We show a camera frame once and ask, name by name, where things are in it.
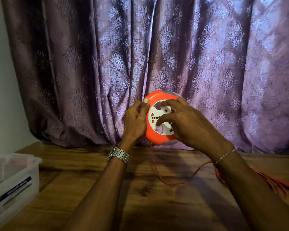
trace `purple curtain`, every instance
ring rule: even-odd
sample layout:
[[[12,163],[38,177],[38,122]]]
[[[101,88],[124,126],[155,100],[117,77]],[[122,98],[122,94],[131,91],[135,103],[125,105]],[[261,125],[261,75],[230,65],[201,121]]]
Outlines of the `purple curtain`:
[[[38,139],[118,143],[126,109],[161,89],[182,95],[239,150],[288,152],[289,0],[2,5]]]

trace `plastic storage box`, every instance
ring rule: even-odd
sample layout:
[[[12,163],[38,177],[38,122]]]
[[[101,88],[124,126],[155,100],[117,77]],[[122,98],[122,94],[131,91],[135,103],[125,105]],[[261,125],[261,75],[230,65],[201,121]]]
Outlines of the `plastic storage box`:
[[[41,158],[13,153],[0,159],[0,227],[39,193]]]

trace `wristwatch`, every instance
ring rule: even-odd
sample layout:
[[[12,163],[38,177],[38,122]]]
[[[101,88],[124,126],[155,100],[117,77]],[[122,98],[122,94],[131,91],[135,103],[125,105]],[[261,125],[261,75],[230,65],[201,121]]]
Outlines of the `wristwatch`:
[[[122,149],[115,147],[109,154],[109,160],[114,156],[123,160],[123,162],[126,164],[126,167],[128,166],[130,157],[126,151],[123,151]]]

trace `red cable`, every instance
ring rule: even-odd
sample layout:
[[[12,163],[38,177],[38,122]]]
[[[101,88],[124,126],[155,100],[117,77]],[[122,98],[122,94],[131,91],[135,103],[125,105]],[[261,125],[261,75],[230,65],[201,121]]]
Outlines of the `red cable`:
[[[206,164],[209,164],[209,163],[212,163],[212,161],[207,161],[205,163],[203,163],[193,174],[192,176],[190,176],[187,180],[184,180],[184,181],[180,181],[180,182],[176,182],[176,183],[170,183],[170,182],[166,182],[163,177],[161,176],[161,174],[159,173],[157,167],[156,167],[156,162],[155,162],[155,153],[154,153],[154,149],[153,149],[153,146],[151,144],[151,148],[152,148],[152,158],[153,158],[153,164],[154,164],[154,168],[155,168],[155,171],[156,171],[156,174],[158,176],[158,178],[160,179],[161,182],[163,182],[164,184],[166,185],[169,185],[169,186],[175,186],[175,185],[179,185],[179,184],[183,184],[183,183],[186,183],[188,182],[190,179],[192,179],[196,173],[203,167],[205,166]],[[251,168],[263,181],[265,181],[267,183],[267,185],[275,192],[279,195],[279,190],[278,188],[280,188],[280,190],[283,191],[283,193],[285,194],[285,197],[287,197],[287,190],[289,190],[289,182],[285,182],[285,181],[282,181],[280,179],[277,179],[277,178],[273,178],[273,177],[270,177],[262,172],[259,172],[253,168]],[[219,170],[217,168],[215,168],[215,174],[217,176],[217,178],[223,183],[226,185],[226,182],[223,180]]]

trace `table surface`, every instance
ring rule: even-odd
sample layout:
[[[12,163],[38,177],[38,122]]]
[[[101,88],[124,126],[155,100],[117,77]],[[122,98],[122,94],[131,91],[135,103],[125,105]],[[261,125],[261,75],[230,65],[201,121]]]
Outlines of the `table surface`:
[[[0,230],[60,230],[107,164],[111,146],[66,149],[34,143],[19,153],[43,159],[40,193]],[[166,180],[191,175],[208,158],[196,151],[156,149]],[[242,153],[248,164],[289,181],[289,156]],[[289,204],[289,195],[285,199]],[[249,230],[212,164],[188,183],[167,186],[154,173],[152,152],[135,147],[123,181],[113,230]]]

